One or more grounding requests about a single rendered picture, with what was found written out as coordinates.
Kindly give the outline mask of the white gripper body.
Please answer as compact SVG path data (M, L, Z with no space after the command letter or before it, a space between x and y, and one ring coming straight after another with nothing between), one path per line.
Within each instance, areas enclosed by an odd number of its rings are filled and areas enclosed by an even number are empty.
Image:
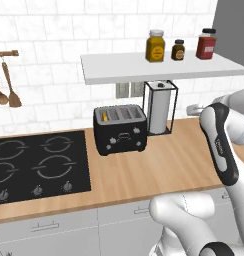
M200 114L204 109L204 106L203 105L200 105L200 104L193 104L193 105L189 105L187 108L186 108L186 112L188 114Z

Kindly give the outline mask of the black toaster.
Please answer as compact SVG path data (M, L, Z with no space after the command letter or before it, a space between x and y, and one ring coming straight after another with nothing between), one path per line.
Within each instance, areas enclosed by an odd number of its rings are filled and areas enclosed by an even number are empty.
M108 121L102 120L106 112ZM147 118L137 104L104 106L93 112L94 138L97 151L102 156L112 153L143 151L147 145Z

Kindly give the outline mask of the white paper towel roll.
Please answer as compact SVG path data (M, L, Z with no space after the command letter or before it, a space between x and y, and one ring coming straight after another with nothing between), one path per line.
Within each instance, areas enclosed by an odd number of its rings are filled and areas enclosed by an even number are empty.
M168 82L150 82L149 131L152 134L162 134L166 130L166 122L169 112L171 85Z

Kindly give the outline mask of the small dark brown jar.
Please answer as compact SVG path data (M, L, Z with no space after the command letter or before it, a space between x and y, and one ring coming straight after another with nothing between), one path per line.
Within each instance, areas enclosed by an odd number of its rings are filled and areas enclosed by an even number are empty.
M175 44L172 47L171 58L175 61L182 60L184 58L185 47L182 39L176 39Z

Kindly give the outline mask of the red jar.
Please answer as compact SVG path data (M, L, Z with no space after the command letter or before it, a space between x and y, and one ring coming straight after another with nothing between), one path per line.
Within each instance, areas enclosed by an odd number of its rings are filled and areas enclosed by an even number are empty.
M196 57L202 60L209 60L213 57L216 45L216 30L204 28L198 39Z

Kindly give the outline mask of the yellow jar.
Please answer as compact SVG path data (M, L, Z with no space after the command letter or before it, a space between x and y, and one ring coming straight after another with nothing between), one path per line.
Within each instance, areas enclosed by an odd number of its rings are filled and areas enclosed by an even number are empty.
M162 62L165 52L164 32L159 29L152 29L146 42L145 58L149 62Z

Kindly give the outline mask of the grey cupboard door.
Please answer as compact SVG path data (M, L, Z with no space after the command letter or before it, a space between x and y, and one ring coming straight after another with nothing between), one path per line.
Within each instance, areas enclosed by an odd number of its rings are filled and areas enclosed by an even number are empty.
M4 256L100 256L96 228L0 242Z
M149 256L162 226L150 217L99 226L101 256Z

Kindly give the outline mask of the black hob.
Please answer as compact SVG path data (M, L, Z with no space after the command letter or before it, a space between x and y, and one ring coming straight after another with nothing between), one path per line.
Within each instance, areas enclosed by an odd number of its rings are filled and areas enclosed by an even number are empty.
M69 181L72 189L63 190ZM40 185L43 192L32 191ZM0 204L91 190L85 134L82 130L0 138Z

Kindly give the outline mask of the wide grey drawer front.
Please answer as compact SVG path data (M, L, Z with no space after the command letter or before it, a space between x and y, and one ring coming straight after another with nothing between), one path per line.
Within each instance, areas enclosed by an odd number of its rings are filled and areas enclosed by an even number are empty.
M59 223L59 228L46 231L31 232L31 228L37 226L38 223L40 225L47 225L53 222ZM98 221L96 209L2 223L0 224L0 243L94 227L97 224Z

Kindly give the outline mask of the wooden spatula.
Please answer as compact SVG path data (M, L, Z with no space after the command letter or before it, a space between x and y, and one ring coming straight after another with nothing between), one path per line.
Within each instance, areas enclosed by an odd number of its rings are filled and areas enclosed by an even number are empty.
M7 80L7 83L8 83L8 86L9 86L9 90L10 90L9 106L10 107L14 107L14 108L21 107L22 106L21 100L20 100L19 96L14 92L14 90L12 88L8 66L7 66L5 61L2 62L2 69L3 69L4 75L5 75L5 78Z

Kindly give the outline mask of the white wall shelf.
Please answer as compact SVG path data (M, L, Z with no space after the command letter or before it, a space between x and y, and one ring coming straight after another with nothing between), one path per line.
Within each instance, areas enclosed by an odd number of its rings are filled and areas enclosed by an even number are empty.
M214 54L200 60L188 51L183 61L174 61L170 53L163 62L150 63L144 53L89 54L81 56L86 85L178 80L244 75L244 66Z

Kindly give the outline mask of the grey wall outlet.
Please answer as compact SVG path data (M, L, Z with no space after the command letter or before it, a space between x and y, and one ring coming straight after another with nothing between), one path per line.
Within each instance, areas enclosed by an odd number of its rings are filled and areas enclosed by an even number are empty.
M129 97L129 84L117 83L116 84L116 98L128 98Z
M142 97L144 91L143 82L132 82L131 83L131 96L132 97Z

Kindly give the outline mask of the grey wall cabinet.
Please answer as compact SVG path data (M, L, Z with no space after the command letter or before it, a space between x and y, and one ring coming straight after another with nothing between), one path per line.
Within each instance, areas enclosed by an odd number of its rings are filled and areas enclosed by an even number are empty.
M218 0L215 52L244 66L244 0Z

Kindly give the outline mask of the wooden wall rail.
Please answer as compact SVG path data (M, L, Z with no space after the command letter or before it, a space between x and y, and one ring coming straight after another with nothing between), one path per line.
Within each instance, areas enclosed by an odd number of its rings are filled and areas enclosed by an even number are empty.
M0 51L0 57L4 56L19 56L19 52L18 50Z

